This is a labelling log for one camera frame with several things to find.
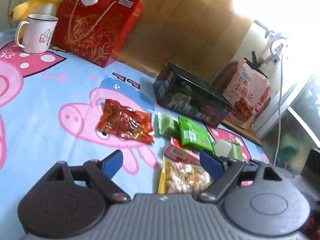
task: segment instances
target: plush toy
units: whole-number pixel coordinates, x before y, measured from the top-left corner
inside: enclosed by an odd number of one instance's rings
[[[28,0],[17,5],[10,14],[10,18],[15,21],[25,21],[29,14],[42,13],[55,16],[59,5],[63,0]]]

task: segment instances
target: cartoon pig eye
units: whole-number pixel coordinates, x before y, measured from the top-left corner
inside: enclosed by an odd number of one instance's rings
[[[101,139],[107,139],[108,138],[108,134],[105,132],[99,132],[97,131],[97,135],[101,138]]]

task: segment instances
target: gray gripper base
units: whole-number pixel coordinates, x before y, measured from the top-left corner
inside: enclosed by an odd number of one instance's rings
[[[23,240],[44,240],[26,235]],[[127,204],[112,205],[98,225],[68,240],[262,240],[229,224],[213,204],[191,194],[137,194]],[[300,233],[273,240],[306,240]]]

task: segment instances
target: mug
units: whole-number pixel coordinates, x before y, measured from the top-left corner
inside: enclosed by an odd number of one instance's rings
[[[20,22],[15,35],[16,44],[29,54],[46,52],[56,28],[58,18],[47,14],[29,14],[28,21]],[[26,24],[22,44],[19,43],[19,32]]]

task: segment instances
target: wooden board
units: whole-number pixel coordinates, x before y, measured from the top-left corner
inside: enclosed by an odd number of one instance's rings
[[[222,123],[226,125],[228,128],[230,128],[231,130],[234,130],[240,133],[241,135],[245,136],[249,140],[253,141],[254,143],[262,147],[262,142],[257,138],[252,128],[250,128],[249,130],[245,130],[229,122],[227,119],[223,120]]]
[[[142,0],[146,8],[118,60],[156,77],[172,61],[206,82],[229,63],[252,20],[233,0]]]

